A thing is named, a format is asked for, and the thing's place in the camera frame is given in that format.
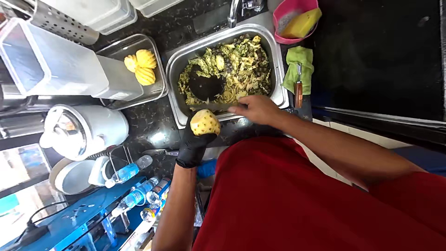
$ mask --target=granite countertop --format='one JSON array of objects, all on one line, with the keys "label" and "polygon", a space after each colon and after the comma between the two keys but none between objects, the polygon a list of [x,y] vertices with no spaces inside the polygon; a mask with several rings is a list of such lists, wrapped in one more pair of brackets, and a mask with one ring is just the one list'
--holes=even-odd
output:
[{"label": "granite countertop", "polygon": [[[173,50],[190,41],[204,37],[221,28],[226,27],[225,23],[215,24],[214,28],[197,34],[194,29],[193,19],[206,12],[219,8],[223,5],[231,4],[228,0],[184,0],[179,4],[151,17],[145,18],[138,12],[138,20],[117,32],[110,35],[101,35],[98,41],[92,45],[92,49],[97,51],[107,45],[126,38],[130,35],[142,33],[151,36],[158,47],[161,55]],[[260,12],[268,11],[265,6]],[[247,11],[241,17],[239,8],[238,21],[257,15],[254,11]],[[286,50],[291,46],[281,46],[283,61],[285,61]],[[148,149],[168,148],[177,150],[180,146],[183,130],[178,130],[173,112],[170,107],[168,96],[156,101],[137,105],[122,110],[129,123],[129,137],[125,141],[135,156],[140,156]],[[311,120],[310,97],[304,96],[300,116]],[[209,147],[229,146],[242,139],[260,135],[278,136],[282,132],[267,125],[257,125],[246,118],[233,119],[221,122],[221,133]],[[151,169],[145,175],[171,176],[173,173],[175,157],[166,155],[154,156]]]}]

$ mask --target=sink basin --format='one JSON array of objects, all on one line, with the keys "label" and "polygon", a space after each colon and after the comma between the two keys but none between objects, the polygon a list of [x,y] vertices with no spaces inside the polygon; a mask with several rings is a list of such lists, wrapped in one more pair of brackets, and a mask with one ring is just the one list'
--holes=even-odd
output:
[{"label": "sink basin", "polygon": [[[242,34],[261,37],[260,43],[269,57],[269,67],[271,68],[272,89],[269,97],[281,109],[289,106],[287,90],[280,86],[285,74],[279,45],[274,41],[271,32],[265,27],[257,24],[244,24],[232,29],[223,29],[184,45],[169,58],[166,66],[167,83],[170,89],[168,96],[179,129],[185,128],[187,117],[190,114],[184,96],[178,91],[178,78],[187,66],[188,60],[203,55],[206,47],[215,46],[218,43],[232,43],[234,38],[238,38]],[[229,112],[219,113],[216,116],[219,121],[242,117]]]}]

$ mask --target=gloved hand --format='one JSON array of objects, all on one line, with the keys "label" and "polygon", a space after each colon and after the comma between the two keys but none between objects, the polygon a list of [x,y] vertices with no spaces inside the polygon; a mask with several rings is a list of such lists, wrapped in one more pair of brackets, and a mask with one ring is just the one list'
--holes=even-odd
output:
[{"label": "gloved hand", "polygon": [[217,137],[216,134],[195,136],[190,128],[190,120],[196,113],[197,112],[193,112],[187,119],[180,151],[176,159],[177,164],[183,168],[193,168],[198,166],[203,159],[206,146]]}]

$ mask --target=faucet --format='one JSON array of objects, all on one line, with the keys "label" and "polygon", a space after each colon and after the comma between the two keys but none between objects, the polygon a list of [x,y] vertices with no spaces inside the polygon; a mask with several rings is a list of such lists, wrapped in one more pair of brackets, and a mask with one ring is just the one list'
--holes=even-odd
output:
[{"label": "faucet", "polygon": [[227,16],[227,26],[229,28],[234,28],[237,24],[237,7],[239,6],[239,2],[240,0],[232,0],[229,16]]},{"label": "faucet", "polygon": [[[242,17],[244,16],[245,9],[254,9],[255,11],[261,11],[263,9],[263,0],[241,0],[242,2]],[[240,0],[232,0],[231,9],[229,10],[229,16],[227,16],[227,26],[234,28],[237,24],[237,7]]]}]

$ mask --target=pineapple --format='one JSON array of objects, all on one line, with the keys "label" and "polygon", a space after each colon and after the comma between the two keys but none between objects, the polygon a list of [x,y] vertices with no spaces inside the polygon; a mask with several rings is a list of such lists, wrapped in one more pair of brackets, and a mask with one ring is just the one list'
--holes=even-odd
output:
[{"label": "pineapple", "polygon": [[139,50],[136,52],[136,58],[138,59],[138,64],[142,68],[152,68],[157,67],[157,60],[155,54],[149,50]]},{"label": "pineapple", "polygon": [[190,128],[196,136],[202,134],[220,134],[220,123],[208,109],[198,111],[190,120]]},{"label": "pineapple", "polygon": [[129,71],[135,72],[136,68],[138,67],[138,61],[136,60],[136,56],[128,55],[127,57],[124,58],[124,64]]},{"label": "pineapple", "polygon": [[150,68],[137,67],[135,76],[141,85],[151,85],[155,83],[155,73]]}]

